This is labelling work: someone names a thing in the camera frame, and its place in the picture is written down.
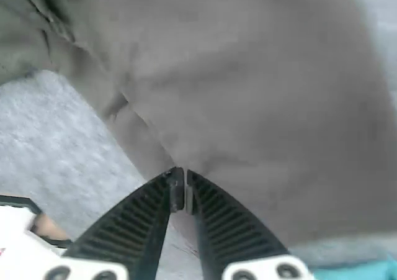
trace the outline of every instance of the gray pants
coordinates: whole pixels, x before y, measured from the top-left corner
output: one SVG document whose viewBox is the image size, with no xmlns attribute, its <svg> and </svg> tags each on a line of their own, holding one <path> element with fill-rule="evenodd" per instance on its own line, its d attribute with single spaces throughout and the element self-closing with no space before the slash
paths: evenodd
<svg viewBox="0 0 397 280">
<path fill-rule="evenodd" d="M 394 232 L 394 113 L 356 0 L 0 3 L 0 82 L 65 75 L 145 179 L 203 174 L 288 246 Z"/>
</svg>

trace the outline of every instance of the black plastic ridges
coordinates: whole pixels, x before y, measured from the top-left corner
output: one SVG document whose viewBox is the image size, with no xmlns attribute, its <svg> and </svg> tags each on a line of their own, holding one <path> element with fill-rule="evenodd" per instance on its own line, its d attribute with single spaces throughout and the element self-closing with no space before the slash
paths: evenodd
<svg viewBox="0 0 397 280">
<path fill-rule="evenodd" d="M 224 190 L 193 171 L 187 172 L 192 213 L 205 280 L 219 280 L 228 264 L 288 254 L 257 217 Z"/>
<path fill-rule="evenodd" d="M 122 263 L 130 279 L 155 279 L 169 215 L 183 208 L 183 192 L 183 170 L 170 169 L 108 211 L 64 256 Z"/>
</svg>

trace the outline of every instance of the gray fabric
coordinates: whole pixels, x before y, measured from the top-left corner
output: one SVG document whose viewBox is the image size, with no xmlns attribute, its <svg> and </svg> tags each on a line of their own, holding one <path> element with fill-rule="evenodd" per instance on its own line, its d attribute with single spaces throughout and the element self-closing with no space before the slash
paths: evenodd
<svg viewBox="0 0 397 280">
<path fill-rule="evenodd" d="M 395 230 L 394 113 L 355 0 L 0 1 L 7 47 L 44 54 L 1 50 L 0 78 L 66 75 L 146 179 L 196 170 L 288 246 Z"/>
</svg>

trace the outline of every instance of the screw hole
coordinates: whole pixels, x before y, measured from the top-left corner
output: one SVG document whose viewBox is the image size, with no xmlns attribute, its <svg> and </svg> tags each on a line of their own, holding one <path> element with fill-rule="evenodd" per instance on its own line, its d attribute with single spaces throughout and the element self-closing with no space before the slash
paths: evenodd
<svg viewBox="0 0 397 280">
<path fill-rule="evenodd" d="M 100 272 L 93 280 L 117 280 L 116 274 L 111 271 Z"/>
<path fill-rule="evenodd" d="M 249 271 L 238 271 L 233 274 L 233 280 L 256 280 L 256 278 Z"/>
<path fill-rule="evenodd" d="M 290 264 L 280 264 L 277 267 L 277 274 L 282 279 L 295 279 L 300 277 L 299 270 Z"/>
<path fill-rule="evenodd" d="M 44 280 L 66 280 L 70 274 L 67 266 L 58 266 L 50 270 L 44 277 Z"/>
</svg>

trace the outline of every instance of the teal fabric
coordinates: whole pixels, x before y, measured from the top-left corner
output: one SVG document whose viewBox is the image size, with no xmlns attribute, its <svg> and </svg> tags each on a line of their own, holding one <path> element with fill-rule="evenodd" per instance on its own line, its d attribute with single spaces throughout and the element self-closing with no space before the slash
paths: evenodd
<svg viewBox="0 0 397 280">
<path fill-rule="evenodd" d="M 317 280 L 397 280 L 397 262 L 390 259 L 339 269 L 314 270 Z"/>
</svg>

